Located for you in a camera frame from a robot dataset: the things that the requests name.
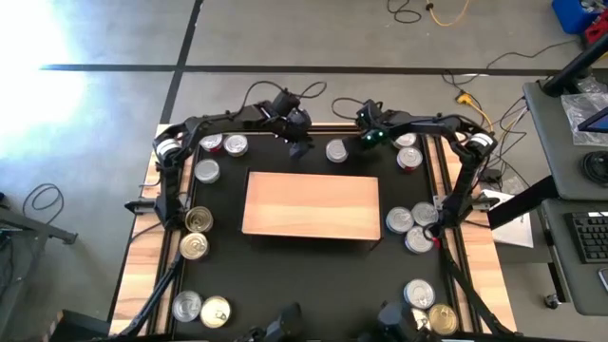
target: table leg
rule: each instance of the table leg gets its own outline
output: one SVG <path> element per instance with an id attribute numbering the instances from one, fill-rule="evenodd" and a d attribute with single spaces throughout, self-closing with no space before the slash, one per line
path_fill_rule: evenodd
<path id="1" fill-rule="evenodd" d="M 72 244 L 76 241 L 78 234 L 69 233 L 63 229 L 57 228 L 50 224 L 44 224 L 32 218 L 26 218 L 23 215 L 15 214 L 7 209 L 0 208 L 0 222 L 4 222 L 10 226 L 46 233 L 51 238 L 58 238 L 66 244 Z"/>
<path id="2" fill-rule="evenodd" d="M 541 205 L 543 200 L 557 198 L 558 189 L 553 176 L 547 176 L 525 189 L 513 199 L 487 213 L 491 229 L 496 229 Z"/>

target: wooden plank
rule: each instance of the wooden plank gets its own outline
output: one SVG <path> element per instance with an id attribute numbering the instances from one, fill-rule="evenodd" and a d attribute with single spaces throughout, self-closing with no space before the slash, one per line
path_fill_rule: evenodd
<path id="1" fill-rule="evenodd" d="M 442 181 L 441 168 L 439 163 L 439 157 L 437 156 L 437 148 L 435 146 L 435 141 L 432 138 L 428 138 L 427 141 L 428 153 L 430 156 L 430 161 L 433 165 L 433 178 L 435 179 L 437 195 L 445 196 L 446 191 L 444 189 L 444 184 Z M 460 266 L 460 259 L 458 257 L 458 247 L 456 247 L 456 239 L 454 236 L 453 229 L 446 229 L 446 239 L 449 252 L 452 254 L 454 261 L 456 261 L 456 263 Z M 466 299 L 465 292 L 456 281 L 453 281 L 453 283 L 454 289 L 456 290 L 456 297 L 458 298 L 458 311 L 463 321 L 462 329 L 465 332 L 472 332 L 473 323 L 471 322 L 471 314 L 470 310 L 468 309 L 468 301 Z"/>
<path id="2" fill-rule="evenodd" d="M 157 134 L 161 133 L 168 125 L 160 124 Z M 154 184 L 159 180 L 159 173 L 156 171 L 156 155 L 151 154 L 144 183 Z M 184 164 L 184 172 L 181 179 L 180 190 L 186 192 L 190 181 L 192 159 L 188 159 Z M 142 190 L 142 197 L 154 199 L 160 192 L 160 187 L 147 186 Z M 159 223 L 156 214 L 144 214 L 137 216 L 133 227 L 133 235 L 138 234 L 147 227 Z M 164 230 L 159 226 L 134 240 L 128 247 L 128 254 L 123 269 L 123 279 L 118 292 L 116 307 L 110 325 L 110 334 L 119 333 L 126 328 L 131 319 L 140 311 L 147 298 L 152 294 L 156 272 L 159 267 L 161 256 L 162 237 Z M 170 246 L 169 258 L 171 259 L 177 252 L 179 242 L 179 232 L 174 232 Z M 169 296 L 173 285 L 169 286 L 162 296 L 159 307 L 159 319 L 157 321 L 157 333 L 164 330 L 166 314 L 169 311 Z M 140 331 L 140 335 L 145 333 L 145 326 Z"/>
<path id="3" fill-rule="evenodd" d="M 379 217 L 376 177 L 252 172 L 242 232 L 378 240 Z"/>
<path id="4" fill-rule="evenodd" d="M 447 140 L 442 139 L 442 143 L 446 154 L 447 170 L 453 187 L 458 178 L 461 164 L 458 156 L 449 148 Z M 435 168 L 439 168 L 439 164 L 433 162 L 433 170 Z M 435 177 L 437 187 L 443 188 L 441 175 L 439 178 L 437 178 L 437 176 Z M 474 193 L 479 193 L 479 191 L 479 189 L 475 189 Z M 474 211 L 467 219 L 479 224 L 488 225 L 487 214 L 481 212 Z M 501 323 L 511 331 L 516 331 L 515 318 L 513 317 L 506 286 L 504 285 L 503 271 L 498 260 L 498 254 L 496 253 L 492 231 L 488 228 L 478 227 L 468 223 L 463 223 L 461 229 L 465 243 L 466 259 L 473 280 L 473 287 L 489 310 L 498 317 Z M 463 305 L 461 305 L 460 309 L 461 313 L 464 314 Z M 489 329 L 485 324 L 484 331 L 489 333 Z"/>

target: can lid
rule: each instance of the can lid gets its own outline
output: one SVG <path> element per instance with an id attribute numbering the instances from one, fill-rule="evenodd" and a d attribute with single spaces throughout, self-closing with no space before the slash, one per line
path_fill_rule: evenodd
<path id="1" fill-rule="evenodd" d="M 230 304 L 226 298 L 214 295 L 202 303 L 200 321 L 207 328 L 219 328 L 230 318 Z"/>
<path id="2" fill-rule="evenodd" d="M 205 150 L 211 150 L 221 145 L 223 136 L 221 133 L 203 137 L 199 144 Z"/>
<path id="3" fill-rule="evenodd" d="M 199 181 L 213 182 L 219 177 L 219 165 L 214 160 L 202 160 L 194 168 L 194 174 Z"/>
<path id="4" fill-rule="evenodd" d="M 209 250 L 207 237 L 201 233 L 190 233 L 180 241 L 180 253 L 183 257 L 195 260 L 204 256 Z"/>
<path id="5" fill-rule="evenodd" d="M 333 139 L 325 146 L 325 154 L 332 162 L 343 162 L 349 156 L 341 139 Z"/>
<path id="6" fill-rule="evenodd" d="M 411 228 L 406 235 L 408 248 L 414 253 L 425 253 L 433 248 L 433 241 L 430 240 L 432 234 L 429 231 L 424 231 L 422 227 L 415 226 Z"/>
<path id="7" fill-rule="evenodd" d="M 241 134 L 231 135 L 226 138 L 224 148 L 228 153 L 240 153 L 247 149 L 247 137 Z"/>
<path id="8" fill-rule="evenodd" d="M 213 226 L 211 211 L 203 206 L 194 207 L 186 213 L 186 228 L 193 233 L 204 233 Z"/>
<path id="9" fill-rule="evenodd" d="M 435 302 L 435 291 L 422 279 L 413 279 L 403 290 L 407 303 L 417 309 L 426 310 Z"/>
<path id="10" fill-rule="evenodd" d="M 435 304 L 428 311 L 430 326 L 438 334 L 447 336 L 458 330 L 458 318 L 454 310 L 446 304 Z"/>
<path id="11" fill-rule="evenodd" d="M 395 146 L 397 148 L 409 147 L 409 146 L 414 145 L 415 143 L 416 143 L 416 134 L 414 134 L 414 133 L 404 134 L 401 137 L 397 138 L 397 140 L 395 140 Z"/>
<path id="12" fill-rule="evenodd" d="M 422 153 L 416 147 L 404 147 L 399 150 L 397 161 L 403 168 L 417 167 L 422 163 Z"/>
<path id="13" fill-rule="evenodd" d="M 417 330 L 421 330 L 422 327 L 425 327 L 430 331 L 430 323 L 428 322 L 428 316 L 424 311 L 420 309 L 411 309 L 411 313 L 414 315 L 414 320 L 416 320 Z"/>
<path id="14" fill-rule="evenodd" d="M 421 226 L 427 226 L 439 220 L 439 213 L 435 207 L 428 202 L 420 202 L 411 209 L 414 220 Z"/>
<path id="15" fill-rule="evenodd" d="M 403 234 L 414 225 L 411 212 L 404 207 L 394 207 L 387 214 L 387 226 L 393 233 Z"/>
<path id="16" fill-rule="evenodd" d="M 199 315 L 202 307 L 200 295 L 194 291 L 180 292 L 173 299 L 172 312 L 179 322 L 190 322 Z"/>

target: black desk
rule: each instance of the black desk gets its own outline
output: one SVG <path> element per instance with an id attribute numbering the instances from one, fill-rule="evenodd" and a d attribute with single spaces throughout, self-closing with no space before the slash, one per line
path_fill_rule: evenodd
<path id="1" fill-rule="evenodd" d="M 608 292 L 599 279 L 598 270 L 608 264 L 582 264 L 571 238 L 563 214 L 585 211 L 608 211 L 608 203 L 547 199 L 542 211 L 555 244 L 560 268 L 566 277 L 566 293 L 572 296 L 577 312 L 589 315 L 608 315 Z"/>
<path id="2" fill-rule="evenodd" d="M 185 262 L 180 290 L 193 290 L 203 297 L 225 296 L 234 316 L 215 330 L 206 329 L 199 320 L 174 322 L 176 337 L 234 339 L 251 326 L 270 323 L 280 309 L 298 301 L 306 324 L 305 338 L 356 338 L 362 326 L 375 322 L 384 301 L 403 301 L 403 287 L 414 278 L 425 279 L 434 287 L 436 302 L 454 305 L 440 251 L 414 255 L 404 246 L 404 236 L 386 229 L 380 244 L 370 252 L 336 251 L 324 244 L 321 248 L 319 244 L 260 248 L 240 232 L 240 201 L 248 170 L 378 177 L 383 227 L 390 208 L 432 201 L 428 165 L 423 163 L 404 175 L 396 164 L 397 151 L 390 145 L 378 146 L 359 160 L 328 161 L 325 144 L 342 136 L 315 135 L 316 148 L 300 161 L 289 160 L 289 145 L 269 135 L 249 136 L 245 156 L 213 157 L 220 167 L 219 180 L 206 185 L 195 181 L 193 190 L 194 205 L 207 206 L 214 216 L 214 227 L 206 234 L 210 253 L 200 262 Z M 202 153 L 198 160 L 209 157 Z"/>
<path id="3" fill-rule="evenodd" d="M 597 269 L 600 265 L 580 263 L 562 216 L 564 213 L 597 211 L 596 208 L 608 207 L 608 191 L 586 179 L 579 170 L 582 157 L 601 147 L 573 144 L 570 123 L 560 97 L 545 95 L 539 83 L 525 84 L 523 94 L 539 133 L 551 175 L 491 210 L 488 213 L 490 226 L 500 227 L 541 205 L 543 220 L 550 228 L 553 240 L 548 241 L 553 259 L 548 265 L 560 301 L 570 300 L 570 290 L 579 313 L 608 315 L 608 293 L 599 287 L 599 283 L 596 284 L 599 282 Z"/>
<path id="4" fill-rule="evenodd" d="M 608 151 L 608 148 L 574 145 L 561 98 L 545 95 L 538 83 L 523 85 L 523 94 L 560 198 L 608 200 L 608 191 L 586 179 L 579 170 L 584 155 L 601 149 Z"/>

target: wooden table frame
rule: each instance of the wooden table frame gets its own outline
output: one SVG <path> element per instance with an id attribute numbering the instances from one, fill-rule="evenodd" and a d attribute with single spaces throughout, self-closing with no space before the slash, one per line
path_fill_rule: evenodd
<path id="1" fill-rule="evenodd" d="M 339 131 L 342 127 L 349 127 L 344 124 L 325 124 L 321 125 L 334 126 L 334 131 Z M 157 134 L 162 132 L 167 127 L 166 124 L 159 125 Z M 430 158 L 430 171 L 434 183 L 431 185 L 433 192 L 436 195 L 444 196 L 451 190 L 458 173 L 460 172 L 460 162 L 458 157 L 451 152 L 446 140 L 442 143 L 437 143 L 439 140 L 427 138 L 427 149 Z M 191 184 L 192 158 L 188 159 L 183 168 L 180 190 L 187 192 Z M 159 174 L 156 171 L 156 156 L 152 153 L 148 170 L 145 176 L 145 183 L 155 183 L 159 179 Z M 150 186 L 144 187 L 142 197 L 146 199 L 155 198 L 160 191 L 160 187 Z M 468 220 L 476 223 L 487 225 L 486 214 L 473 212 Z M 133 225 L 132 235 L 139 233 L 145 228 L 158 222 L 155 214 L 144 214 L 137 216 Z M 179 244 L 180 232 L 165 232 L 162 228 L 158 228 L 148 232 L 135 240 L 127 250 L 125 263 L 119 285 L 117 287 L 116 302 L 113 308 L 110 333 L 119 333 L 126 328 L 135 314 L 145 303 L 146 299 L 151 295 L 152 289 L 158 278 L 161 276 L 161 270 L 166 270 L 166 257 L 172 257 L 176 252 Z M 461 225 L 460 232 L 448 229 L 446 230 L 446 240 L 452 256 L 457 263 L 465 258 L 468 263 L 470 279 L 473 286 L 487 307 L 493 312 L 500 321 L 510 330 L 515 331 L 515 320 L 504 285 L 503 273 L 501 265 L 496 253 L 496 247 L 492 237 L 492 232 L 486 228 L 464 223 Z M 458 241 L 462 242 L 462 246 L 457 246 Z M 170 285 L 167 291 L 163 294 L 158 314 L 153 314 L 151 319 L 156 320 L 154 331 L 147 327 L 142 329 L 140 334 L 145 333 L 164 333 L 167 331 L 168 314 L 170 312 L 169 304 L 171 301 L 173 285 Z M 470 308 L 466 301 L 466 297 L 458 284 L 455 284 L 457 299 L 459 303 L 459 312 L 463 323 L 463 330 L 473 332 L 476 325 L 475 320 L 471 319 Z"/>

